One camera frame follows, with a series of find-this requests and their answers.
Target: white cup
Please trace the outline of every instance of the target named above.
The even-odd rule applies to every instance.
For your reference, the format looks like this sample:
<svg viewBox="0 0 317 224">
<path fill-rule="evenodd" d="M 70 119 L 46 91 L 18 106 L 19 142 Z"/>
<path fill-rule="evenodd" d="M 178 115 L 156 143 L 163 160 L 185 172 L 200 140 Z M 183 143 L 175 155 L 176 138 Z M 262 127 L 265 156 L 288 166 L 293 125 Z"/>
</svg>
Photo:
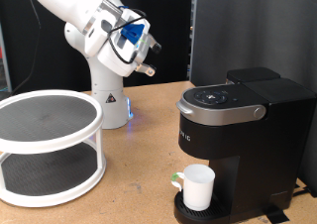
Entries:
<svg viewBox="0 0 317 224">
<path fill-rule="evenodd" d="M 181 191 L 181 185 L 175 180 L 178 177 L 184 179 L 184 204 L 192 210 L 202 211 L 210 205 L 215 176 L 215 172 L 210 167 L 195 164 L 186 167 L 184 172 L 174 173 L 171 176 L 171 183 Z"/>
</svg>

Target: coffee maker control panel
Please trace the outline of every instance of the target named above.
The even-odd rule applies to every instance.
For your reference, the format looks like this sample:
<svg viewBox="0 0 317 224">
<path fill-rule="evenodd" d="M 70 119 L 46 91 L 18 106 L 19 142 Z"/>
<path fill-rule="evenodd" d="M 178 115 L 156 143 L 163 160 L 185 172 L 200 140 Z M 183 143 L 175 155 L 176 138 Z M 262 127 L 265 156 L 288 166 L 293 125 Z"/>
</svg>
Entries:
<svg viewBox="0 0 317 224">
<path fill-rule="evenodd" d="M 204 90 L 194 94 L 195 100 L 204 104 L 221 104 L 227 101 L 226 94 L 218 91 Z"/>
<path fill-rule="evenodd" d="M 202 109 L 232 109 L 268 104 L 266 99 L 243 84 L 195 87 L 185 91 L 183 98 Z"/>
</svg>

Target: blue light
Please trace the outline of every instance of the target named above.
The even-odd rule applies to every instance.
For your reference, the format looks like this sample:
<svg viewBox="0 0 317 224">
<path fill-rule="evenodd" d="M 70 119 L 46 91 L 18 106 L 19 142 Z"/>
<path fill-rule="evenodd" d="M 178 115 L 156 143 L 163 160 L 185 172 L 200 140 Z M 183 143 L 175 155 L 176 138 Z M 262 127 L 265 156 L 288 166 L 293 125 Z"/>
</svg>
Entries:
<svg viewBox="0 0 317 224">
<path fill-rule="evenodd" d="M 128 113 L 129 113 L 129 118 L 133 117 L 133 113 L 131 112 L 131 101 L 130 98 L 127 98 L 128 100 Z"/>
</svg>

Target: black curtain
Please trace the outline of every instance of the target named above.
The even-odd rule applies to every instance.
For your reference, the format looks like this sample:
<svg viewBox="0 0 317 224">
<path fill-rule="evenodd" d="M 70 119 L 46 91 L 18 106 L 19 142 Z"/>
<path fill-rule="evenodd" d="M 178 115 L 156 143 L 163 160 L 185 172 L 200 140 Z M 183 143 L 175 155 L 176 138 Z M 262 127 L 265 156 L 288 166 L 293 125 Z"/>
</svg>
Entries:
<svg viewBox="0 0 317 224">
<path fill-rule="evenodd" d="M 317 92 L 317 0 L 197 0 L 191 81 L 267 67 Z M 299 177 L 317 191 L 317 113 Z"/>
</svg>

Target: metal trim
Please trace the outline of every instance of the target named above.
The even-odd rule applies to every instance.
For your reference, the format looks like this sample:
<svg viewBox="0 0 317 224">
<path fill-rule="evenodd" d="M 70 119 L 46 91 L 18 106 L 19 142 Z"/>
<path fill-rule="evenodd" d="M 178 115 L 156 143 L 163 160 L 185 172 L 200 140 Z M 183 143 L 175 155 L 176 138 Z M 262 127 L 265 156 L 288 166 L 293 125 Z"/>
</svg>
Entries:
<svg viewBox="0 0 317 224">
<path fill-rule="evenodd" d="M 245 122 L 258 121 L 264 117 L 266 108 L 263 105 L 253 105 L 229 109 L 209 109 L 195 106 L 184 99 L 184 94 L 189 88 L 183 91 L 180 100 L 176 103 L 180 113 L 189 121 L 206 126 L 225 126 Z M 261 117 L 255 116 L 259 109 L 264 111 Z"/>
<path fill-rule="evenodd" d="M 121 22 L 121 15 L 123 14 L 123 12 L 117 8 L 114 4 L 112 4 L 110 1 L 108 0 L 103 0 L 102 3 L 100 4 L 100 6 L 97 8 L 96 12 L 92 15 L 92 17 L 90 18 L 89 22 L 87 23 L 86 27 L 83 29 L 82 34 L 84 36 L 87 35 L 87 33 L 89 32 L 89 30 L 91 29 L 92 25 L 95 23 L 96 19 L 98 18 L 98 14 L 103 11 L 106 10 L 109 13 L 111 13 L 113 16 L 115 16 L 117 22 L 120 21 Z"/>
</svg>

